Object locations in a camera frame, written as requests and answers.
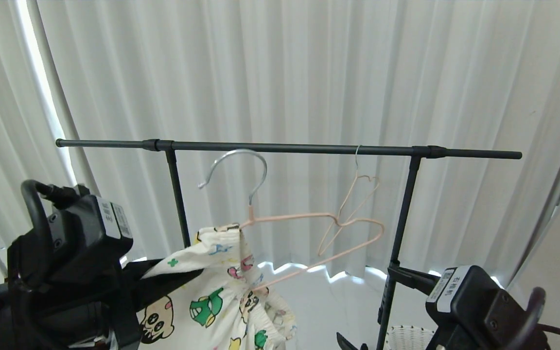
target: clothes rack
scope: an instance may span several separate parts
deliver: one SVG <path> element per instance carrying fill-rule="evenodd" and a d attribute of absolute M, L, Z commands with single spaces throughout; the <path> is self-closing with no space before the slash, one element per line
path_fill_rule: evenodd
<path fill-rule="evenodd" d="M 448 149 L 440 146 L 411 146 L 411 147 L 391 147 L 391 146 L 356 146 L 329 145 L 329 144 L 279 144 L 279 143 L 242 143 L 242 142 L 184 142 L 172 140 L 150 139 L 143 141 L 94 141 L 94 140 L 63 140 L 55 141 L 58 147 L 96 147 L 96 148 L 138 148 L 147 151 L 165 152 L 165 157 L 170 171 L 174 199 L 178 213 L 178 221 L 183 237 L 184 246 L 190 246 L 189 229 L 187 227 L 187 217 L 183 204 L 183 194 L 178 178 L 176 151 L 231 151 L 238 148 L 252 149 L 262 153 L 316 153 L 327 155 L 375 155 L 375 156 L 405 156 L 411 157 L 409 162 L 409 173 L 403 194 L 401 212 L 399 214 L 395 240 L 393 242 L 392 253 L 388 266 L 389 273 L 386 278 L 386 285 L 382 295 L 382 303 L 378 312 L 378 323 L 380 332 L 378 335 L 376 350 L 383 350 L 384 340 L 390 313 L 392 311 L 392 301 L 395 296 L 396 283 L 390 273 L 391 270 L 406 270 L 401 267 L 399 253 L 403 241 L 403 233 L 407 222 L 407 215 L 412 201 L 414 185 L 420 168 L 420 161 L 425 159 L 444 158 L 444 157 L 463 157 L 463 158 L 491 158 L 491 159 L 520 159 L 521 152 L 515 151 L 490 151 L 482 149 Z M 344 338 L 339 338 L 339 345 L 344 350 L 357 349 Z"/>

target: hanger hook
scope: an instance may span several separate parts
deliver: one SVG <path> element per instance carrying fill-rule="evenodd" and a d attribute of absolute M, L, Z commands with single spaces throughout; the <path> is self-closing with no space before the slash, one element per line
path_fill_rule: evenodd
<path fill-rule="evenodd" d="M 356 148 L 356 154 L 355 154 L 355 160 L 356 160 L 356 171 L 358 171 L 360 169 L 360 167 L 358 166 L 358 149 L 360 149 L 360 146 L 362 146 L 361 144 L 358 145 L 358 148 Z"/>
<path fill-rule="evenodd" d="M 253 155 L 254 157 L 257 157 L 258 159 L 260 159 L 262 161 L 262 178 L 261 180 L 258 182 L 258 184 L 256 185 L 256 187 L 254 187 L 254 189 L 252 190 L 251 193 L 249 193 L 249 204 L 252 205 L 252 199 L 254 198 L 254 195 L 256 194 L 256 191 L 258 191 L 258 188 L 260 188 L 260 186 L 263 185 L 263 182 L 265 182 L 265 179 L 267 178 L 267 161 L 265 160 L 265 158 L 260 155 L 260 153 L 253 151 L 251 149 L 247 149 L 247 148 L 240 148 L 240 149 L 233 149 L 232 151 L 226 152 L 224 153 L 224 155 L 222 155 L 221 157 L 217 158 L 214 162 L 213 165 L 211 166 L 211 169 L 209 169 L 209 172 L 207 173 L 207 179 L 205 180 L 205 182 L 201 182 L 200 184 L 198 184 L 198 188 L 202 189 L 204 188 L 206 185 L 209 184 L 209 181 L 211 181 L 211 176 L 213 175 L 213 171 L 215 171 L 215 168 L 217 167 L 218 164 L 220 164 L 220 162 L 224 161 L 224 159 L 232 156 L 232 155 L 238 155 L 239 153 L 247 153 L 249 155 Z"/>

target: white curtain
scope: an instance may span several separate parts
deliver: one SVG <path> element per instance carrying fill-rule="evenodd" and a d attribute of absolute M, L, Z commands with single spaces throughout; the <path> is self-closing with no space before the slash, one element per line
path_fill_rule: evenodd
<path fill-rule="evenodd" d="M 31 228 L 22 181 L 74 181 L 54 147 L 57 119 L 38 86 L 15 3 L 0 1 L 0 248 Z"/>
<path fill-rule="evenodd" d="M 420 270 L 480 264 L 515 271 L 560 167 L 560 2 L 39 1 L 41 47 L 89 140 L 293 142 L 522 151 L 512 160 L 423 161 L 400 260 Z M 86 149 L 103 197 L 131 217 L 133 255 L 182 242 L 165 156 Z M 262 169 L 233 157 L 200 191 L 222 153 L 179 151 L 187 221 L 246 218 Z M 352 156 L 266 154 L 258 215 L 335 212 Z M 358 213 L 385 237 L 329 266 L 384 268 L 405 186 L 406 157 L 360 157 L 382 186 Z M 368 193 L 360 184 L 351 205 Z M 247 230 L 258 261 L 314 263 L 325 221 Z M 338 253 L 375 234 L 344 231 Z"/>

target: clothes hanger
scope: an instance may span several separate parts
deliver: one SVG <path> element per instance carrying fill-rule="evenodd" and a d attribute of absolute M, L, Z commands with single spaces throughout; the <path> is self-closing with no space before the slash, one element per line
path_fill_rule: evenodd
<path fill-rule="evenodd" d="M 371 190 L 371 192 L 367 195 L 366 198 L 364 198 L 364 201 L 362 201 L 362 203 L 360 203 L 360 205 L 358 206 L 358 208 L 356 208 L 351 214 L 349 214 L 349 217 L 347 217 L 347 220 L 351 219 L 353 217 L 353 215 L 358 212 L 358 210 L 360 210 L 360 208 L 362 208 L 362 206 L 367 202 L 367 200 L 369 198 L 371 198 L 371 196 L 375 193 L 375 191 L 377 190 L 377 188 L 379 188 L 380 186 L 380 179 L 379 177 L 376 176 L 369 176 L 369 175 L 360 175 L 358 176 L 358 173 L 360 172 L 360 166 L 358 166 L 358 149 L 360 149 L 361 145 L 358 145 L 358 148 L 356 148 L 356 153 L 355 153 L 355 162 L 356 162 L 356 175 L 353 178 L 353 182 L 351 183 L 351 187 L 349 187 L 349 192 L 347 192 L 347 195 L 345 195 L 345 199 L 343 201 L 343 204 L 340 205 L 340 209 L 338 209 L 338 214 L 336 215 L 336 217 L 340 218 L 340 214 L 343 212 L 343 208 L 345 207 L 345 204 L 347 203 L 347 200 L 349 199 L 349 196 L 351 195 L 351 193 L 353 192 L 353 188 L 356 184 L 356 182 L 358 181 L 358 179 L 361 178 L 366 178 L 369 182 L 373 182 L 373 180 L 375 180 L 375 188 L 373 188 L 373 190 Z M 325 250 L 327 250 L 327 248 L 329 248 L 329 246 L 334 242 L 334 240 L 336 239 L 336 237 L 338 237 L 338 235 L 340 234 L 340 231 L 343 230 L 343 227 L 339 228 L 338 231 L 336 231 L 336 234 L 332 237 L 332 239 L 326 244 L 326 246 L 323 248 L 323 250 L 321 250 L 321 246 L 323 245 L 323 242 L 325 241 L 325 237 L 327 237 L 327 234 L 330 233 L 330 230 L 332 229 L 332 227 L 334 226 L 334 223 L 331 222 L 330 225 L 327 228 L 327 231 L 325 231 L 323 237 L 321 238 L 321 241 L 319 242 L 319 246 L 317 249 L 317 255 L 321 256 L 323 255 L 323 253 L 325 253 Z"/>
<path fill-rule="evenodd" d="M 351 224 L 355 224 L 356 222 L 369 222 L 371 224 L 376 224 L 380 227 L 380 232 L 373 237 L 372 239 L 369 239 L 366 242 L 363 242 L 361 244 L 358 244 L 356 246 L 354 246 L 353 248 L 349 248 L 347 250 L 345 250 L 344 252 L 340 252 L 332 257 L 329 257 L 327 259 L 323 259 L 322 261 L 316 263 L 316 264 L 312 264 L 311 266 L 307 266 L 306 268 L 304 268 L 303 270 L 299 270 L 293 273 L 289 273 L 289 275 L 286 275 L 284 277 L 280 277 L 280 279 L 274 280 L 274 281 L 270 281 L 267 283 L 263 283 L 260 284 L 259 286 L 256 286 L 255 288 L 252 289 L 252 292 L 256 292 L 258 290 L 262 290 L 264 288 L 267 288 L 273 284 L 276 284 L 280 281 L 284 281 L 286 279 L 289 279 L 291 277 L 294 277 L 300 273 L 303 273 L 315 266 L 319 266 L 320 264 L 325 264 L 328 263 L 330 261 L 333 261 L 334 259 L 338 259 L 344 255 L 347 255 L 351 252 L 353 252 L 354 250 L 358 250 L 360 248 L 363 248 L 375 241 L 377 241 L 378 239 L 380 239 L 385 231 L 385 227 L 384 224 L 382 224 L 382 222 L 380 221 L 376 221 L 373 219 L 366 219 L 366 218 L 357 218 L 357 219 L 351 219 L 350 221 L 344 222 L 344 223 L 340 223 L 338 221 L 338 217 L 336 217 L 336 215 L 334 215 L 333 213 L 328 213 L 328 212 L 321 212 L 321 213 L 303 213 L 303 214 L 293 214 L 293 215 L 276 215 L 276 216 L 268 216 L 268 217 L 255 217 L 254 216 L 254 208 L 252 206 L 252 199 L 256 193 L 256 191 L 258 190 L 258 188 L 260 188 L 260 186 L 263 185 L 263 182 L 265 181 L 266 177 L 267 177 L 267 161 L 265 161 L 265 159 L 263 158 L 262 155 L 260 155 L 258 152 L 253 151 L 251 149 L 233 149 L 232 151 L 229 151 L 227 153 L 225 153 L 224 155 L 222 155 L 222 157 L 219 157 L 218 159 L 215 160 L 215 162 L 213 162 L 213 166 L 211 166 L 211 169 L 209 170 L 209 173 L 207 175 L 207 179 L 205 182 L 202 182 L 201 184 L 198 184 L 198 188 L 204 188 L 209 181 L 211 180 L 211 176 L 213 175 L 213 171 L 215 171 L 215 168 L 218 164 L 220 164 L 220 162 L 224 161 L 224 159 L 231 157 L 232 155 L 237 155 L 237 154 L 242 154 L 242 153 L 247 153 L 249 155 L 254 155 L 255 157 L 257 157 L 258 159 L 260 159 L 263 163 L 264 166 L 264 171 L 263 171 L 263 175 L 262 175 L 262 179 L 260 180 L 260 182 L 256 185 L 256 187 L 251 191 L 251 193 L 249 194 L 249 202 L 248 202 L 248 208 L 247 208 L 247 212 L 248 212 L 248 218 L 247 221 L 244 222 L 243 224 L 240 224 L 240 228 L 246 228 L 247 226 L 251 226 L 253 224 L 255 224 L 256 222 L 273 222 L 273 221 L 285 221 L 285 220 L 294 220 L 294 219 L 304 219 L 304 218 L 311 218 L 311 217 L 329 217 L 331 219 L 333 219 L 334 224 L 336 224 L 337 226 L 340 226 L 340 228 L 344 228 L 346 226 L 349 226 Z"/>

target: woven basket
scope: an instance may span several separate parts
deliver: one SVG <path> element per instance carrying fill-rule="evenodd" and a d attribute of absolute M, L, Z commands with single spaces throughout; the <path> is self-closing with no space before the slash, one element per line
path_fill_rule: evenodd
<path fill-rule="evenodd" d="M 387 350 L 425 350 L 434 332 L 414 326 L 392 326 L 386 333 Z"/>

